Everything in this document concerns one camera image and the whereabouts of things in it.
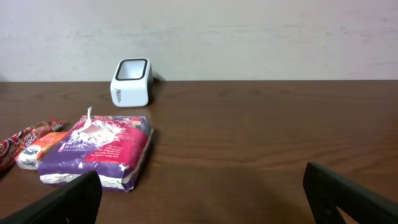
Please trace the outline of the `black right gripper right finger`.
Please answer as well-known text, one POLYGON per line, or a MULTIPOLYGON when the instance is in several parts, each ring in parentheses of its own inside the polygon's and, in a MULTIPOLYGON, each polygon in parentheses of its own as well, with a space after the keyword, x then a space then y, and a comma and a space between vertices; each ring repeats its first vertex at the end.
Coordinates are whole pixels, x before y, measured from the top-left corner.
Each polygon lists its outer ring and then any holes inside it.
POLYGON ((303 188, 316 223, 344 223, 340 210, 358 223, 397 223, 397 203, 315 162, 303 188))

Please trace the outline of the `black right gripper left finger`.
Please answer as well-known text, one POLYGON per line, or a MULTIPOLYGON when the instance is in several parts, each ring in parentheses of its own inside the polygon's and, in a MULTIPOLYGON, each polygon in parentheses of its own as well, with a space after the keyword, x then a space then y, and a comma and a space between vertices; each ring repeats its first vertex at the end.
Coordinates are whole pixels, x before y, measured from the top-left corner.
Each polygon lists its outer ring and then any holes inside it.
POLYGON ((101 197, 100 178, 92 170, 1 219, 1 224, 95 223, 101 197))

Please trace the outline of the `small orange tissue packet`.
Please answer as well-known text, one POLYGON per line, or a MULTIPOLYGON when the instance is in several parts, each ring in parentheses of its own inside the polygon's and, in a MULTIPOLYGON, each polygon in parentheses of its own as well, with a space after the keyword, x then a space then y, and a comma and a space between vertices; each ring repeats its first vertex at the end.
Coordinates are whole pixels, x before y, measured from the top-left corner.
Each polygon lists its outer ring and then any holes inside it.
POLYGON ((64 138, 67 132, 51 132, 35 140, 17 157, 16 163, 21 169, 37 170, 39 162, 64 138))

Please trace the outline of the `purple red tissue pack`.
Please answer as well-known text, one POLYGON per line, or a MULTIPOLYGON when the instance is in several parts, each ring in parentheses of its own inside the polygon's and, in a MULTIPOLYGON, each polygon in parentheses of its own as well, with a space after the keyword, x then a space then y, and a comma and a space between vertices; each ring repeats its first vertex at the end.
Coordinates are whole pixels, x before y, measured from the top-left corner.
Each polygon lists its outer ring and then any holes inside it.
POLYGON ((137 184, 152 134, 145 116, 87 113, 38 163, 40 180, 63 185, 93 170, 104 189, 129 192, 137 184))

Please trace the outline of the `orange chocolate bar wrapper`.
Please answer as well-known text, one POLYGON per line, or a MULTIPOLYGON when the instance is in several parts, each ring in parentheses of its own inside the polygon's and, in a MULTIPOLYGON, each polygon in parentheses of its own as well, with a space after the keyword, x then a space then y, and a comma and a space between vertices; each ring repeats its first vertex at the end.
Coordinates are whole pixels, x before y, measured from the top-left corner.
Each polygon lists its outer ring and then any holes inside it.
POLYGON ((42 121, 15 133, 1 141, 1 171, 6 170, 16 162, 16 157, 36 140, 48 133, 56 132, 65 126, 65 121, 50 119, 42 121))

